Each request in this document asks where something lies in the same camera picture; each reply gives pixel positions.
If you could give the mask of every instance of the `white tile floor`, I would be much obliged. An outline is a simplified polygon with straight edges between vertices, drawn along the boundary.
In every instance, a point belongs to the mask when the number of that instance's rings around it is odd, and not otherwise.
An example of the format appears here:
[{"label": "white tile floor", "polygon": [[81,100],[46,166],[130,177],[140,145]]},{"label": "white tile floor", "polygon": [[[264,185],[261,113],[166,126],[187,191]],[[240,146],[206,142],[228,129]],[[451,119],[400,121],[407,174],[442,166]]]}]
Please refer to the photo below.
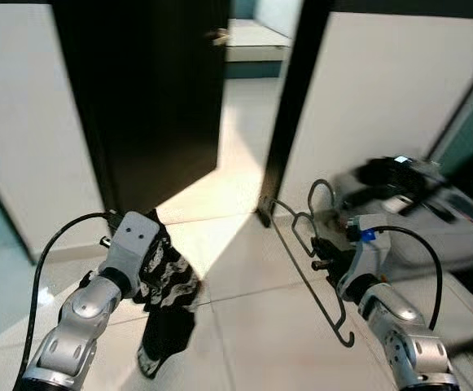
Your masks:
[{"label": "white tile floor", "polygon": [[[286,230],[289,224],[284,219],[282,226]],[[169,231],[207,285],[189,348],[170,359],[156,380],[143,378],[135,352],[146,315],[140,306],[123,302],[99,340],[86,390],[394,389],[387,365],[352,320],[343,328],[356,333],[354,347],[335,339],[274,231],[255,215],[174,224]],[[294,251],[301,254],[299,247]],[[67,273],[72,274],[70,266]],[[310,278],[336,312],[322,277]],[[37,343],[55,325],[60,303],[72,289],[40,309]],[[23,319],[0,336],[0,389],[10,389],[25,325]]]},{"label": "white tile floor", "polygon": [[254,211],[281,88],[277,78],[226,81],[217,169],[159,206],[164,223]]}]

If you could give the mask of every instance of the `floor tile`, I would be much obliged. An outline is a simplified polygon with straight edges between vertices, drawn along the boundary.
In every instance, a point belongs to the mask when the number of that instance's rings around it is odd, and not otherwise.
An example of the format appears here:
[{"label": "floor tile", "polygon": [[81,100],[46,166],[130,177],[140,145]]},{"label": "floor tile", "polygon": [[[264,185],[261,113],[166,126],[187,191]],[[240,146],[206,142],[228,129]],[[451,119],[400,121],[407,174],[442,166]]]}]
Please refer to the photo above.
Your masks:
[{"label": "floor tile", "polygon": [[[341,312],[339,310],[339,305],[337,304],[338,301],[334,288],[326,280],[311,281],[310,286],[335,323],[341,316]],[[350,301],[345,301],[344,308],[346,311],[346,320],[340,328],[341,335],[347,336],[348,333],[352,331],[354,333],[355,341],[360,340],[362,344],[368,347],[384,375],[390,381],[394,382],[392,369],[388,365],[383,346],[370,331],[368,323],[357,312],[357,305]]]},{"label": "floor tile", "polygon": [[167,226],[173,246],[202,279],[252,214],[183,222]]},{"label": "floor tile", "polygon": [[[59,308],[68,294],[65,291],[49,305],[37,309],[31,356],[46,333],[57,324]],[[0,334],[0,390],[12,389],[23,353],[27,324],[28,319],[24,317]]]},{"label": "floor tile", "polygon": [[50,261],[48,258],[42,268],[44,285],[48,286],[53,295],[58,295],[81,281],[90,270],[96,270],[105,259],[106,256],[71,261]]},{"label": "floor tile", "polygon": [[158,207],[162,222],[191,222],[252,213],[256,208],[280,79],[227,80],[217,169]]},{"label": "floor tile", "polygon": [[237,390],[395,389],[364,341],[335,339],[305,286],[213,308]]},{"label": "floor tile", "polygon": [[302,281],[275,231],[256,215],[232,237],[206,280],[213,301]]}]

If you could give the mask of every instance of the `black cable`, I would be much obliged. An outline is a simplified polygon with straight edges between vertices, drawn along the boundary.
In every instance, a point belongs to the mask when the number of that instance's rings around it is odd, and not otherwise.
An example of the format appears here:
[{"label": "black cable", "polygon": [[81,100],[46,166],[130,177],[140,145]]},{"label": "black cable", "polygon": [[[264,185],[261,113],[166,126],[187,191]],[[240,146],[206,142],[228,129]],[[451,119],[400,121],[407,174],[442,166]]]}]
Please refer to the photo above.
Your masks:
[{"label": "black cable", "polygon": [[439,318],[439,311],[440,311],[440,303],[442,302],[442,266],[440,265],[439,257],[437,253],[433,249],[433,247],[424,240],[421,236],[409,230],[407,228],[403,228],[401,226],[375,226],[371,228],[371,230],[379,233],[383,233],[384,231],[395,231],[400,232],[402,234],[407,234],[415,238],[420,244],[422,244],[426,250],[430,253],[431,258],[433,259],[433,263],[435,264],[436,276],[437,276],[437,288],[435,294],[435,304],[433,305],[433,314],[431,315],[430,325],[428,328],[433,330],[437,323],[437,318]]},{"label": "black cable", "polygon": [[67,231],[72,226],[75,226],[79,222],[83,222],[85,220],[89,220],[95,217],[102,217],[107,219],[111,213],[104,213],[104,212],[97,212],[97,213],[89,213],[83,216],[76,218],[75,220],[71,220],[68,224],[64,225],[60,230],[55,233],[48,241],[44,249],[42,250],[41,256],[39,257],[39,262],[37,263],[37,268],[35,269],[35,275],[33,276],[33,288],[32,288],[32,300],[30,303],[30,315],[28,319],[28,330],[26,331],[26,339],[24,341],[24,350],[23,350],[23,358],[21,359],[21,365],[19,368],[19,372],[17,373],[17,378],[15,379],[14,384],[14,391],[19,391],[21,378],[23,377],[24,371],[26,371],[26,367],[28,366],[28,361],[30,359],[30,350],[32,349],[32,341],[33,341],[33,329],[35,328],[35,316],[37,314],[37,295],[39,293],[39,281],[41,279],[41,271],[42,266],[44,265],[44,261],[46,260],[46,256],[50,251],[51,247],[57,241],[58,238],[62,236],[62,234]]}]

